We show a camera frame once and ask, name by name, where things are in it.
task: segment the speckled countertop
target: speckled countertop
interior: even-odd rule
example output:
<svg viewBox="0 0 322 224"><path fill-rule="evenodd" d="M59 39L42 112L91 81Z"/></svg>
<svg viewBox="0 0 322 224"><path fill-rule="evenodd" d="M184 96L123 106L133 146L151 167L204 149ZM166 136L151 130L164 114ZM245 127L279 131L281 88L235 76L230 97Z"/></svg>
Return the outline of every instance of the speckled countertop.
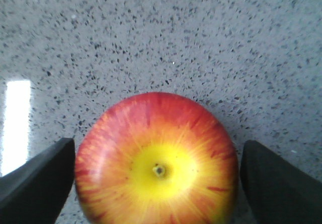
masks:
<svg viewBox="0 0 322 224"><path fill-rule="evenodd" d="M2 136L12 81L30 82L27 159L62 136L78 147L125 97L166 91L210 110L239 158L256 139L322 181L321 8L322 0L0 0ZM88 223L74 188L56 223ZM255 223L242 191L232 223Z"/></svg>

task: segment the red apple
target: red apple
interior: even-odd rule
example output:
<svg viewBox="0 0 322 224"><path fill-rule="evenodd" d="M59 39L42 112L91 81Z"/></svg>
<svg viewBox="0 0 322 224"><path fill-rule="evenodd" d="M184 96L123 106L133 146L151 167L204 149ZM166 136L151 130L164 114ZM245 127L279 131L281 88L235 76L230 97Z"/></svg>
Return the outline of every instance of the red apple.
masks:
<svg viewBox="0 0 322 224"><path fill-rule="evenodd" d="M146 93L100 117L79 147L75 179L92 223L227 223L237 170L234 146L210 112Z"/></svg>

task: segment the yellow apple skin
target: yellow apple skin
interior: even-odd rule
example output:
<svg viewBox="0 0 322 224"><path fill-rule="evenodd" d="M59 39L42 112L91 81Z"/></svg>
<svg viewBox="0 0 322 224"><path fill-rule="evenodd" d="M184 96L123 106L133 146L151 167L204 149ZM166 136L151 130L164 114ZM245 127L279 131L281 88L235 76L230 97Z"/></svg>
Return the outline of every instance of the yellow apple skin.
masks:
<svg viewBox="0 0 322 224"><path fill-rule="evenodd" d="M223 224L236 200L235 148L198 103L145 93L108 109L76 155L81 207L96 224Z"/></svg>

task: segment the black speck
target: black speck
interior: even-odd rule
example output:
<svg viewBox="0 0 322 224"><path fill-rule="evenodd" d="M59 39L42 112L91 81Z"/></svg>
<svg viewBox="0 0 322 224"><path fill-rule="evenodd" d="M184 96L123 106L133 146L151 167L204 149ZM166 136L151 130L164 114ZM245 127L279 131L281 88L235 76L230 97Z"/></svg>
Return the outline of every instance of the black speck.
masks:
<svg viewBox="0 0 322 224"><path fill-rule="evenodd" d="M296 2L297 2L297 0L293 0L293 1L291 2L292 8L295 8L295 4L296 4Z"/></svg>

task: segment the apple stem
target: apple stem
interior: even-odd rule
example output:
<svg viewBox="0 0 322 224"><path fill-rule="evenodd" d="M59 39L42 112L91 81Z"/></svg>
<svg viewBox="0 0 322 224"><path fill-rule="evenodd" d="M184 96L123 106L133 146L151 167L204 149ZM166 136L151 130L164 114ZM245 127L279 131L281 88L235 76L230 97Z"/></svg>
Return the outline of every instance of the apple stem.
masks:
<svg viewBox="0 0 322 224"><path fill-rule="evenodd" d="M155 173L156 176L159 178L164 176L166 173L166 169L163 165L155 164L155 166L152 168L152 171Z"/></svg>

